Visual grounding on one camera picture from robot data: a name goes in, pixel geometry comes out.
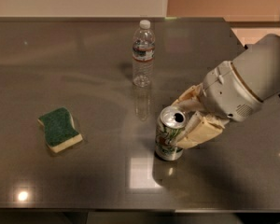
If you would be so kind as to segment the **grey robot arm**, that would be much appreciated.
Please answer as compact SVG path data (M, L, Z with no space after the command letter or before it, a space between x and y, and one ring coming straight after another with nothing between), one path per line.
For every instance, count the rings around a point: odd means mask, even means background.
M231 61L210 71L184 91L174 105L194 114L170 144L191 148L220 135L231 121L241 122L280 92L280 36L268 34Z

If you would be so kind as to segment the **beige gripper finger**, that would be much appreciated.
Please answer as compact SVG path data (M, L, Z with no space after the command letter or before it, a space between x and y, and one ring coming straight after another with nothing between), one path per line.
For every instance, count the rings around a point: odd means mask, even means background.
M201 102L200 95L202 93L202 85L193 85L184 91L174 102L173 106L178 106L186 112L205 111L205 106Z
M177 136L176 145L184 149L196 147L222 134L229 122L228 119L196 111L185 130Z

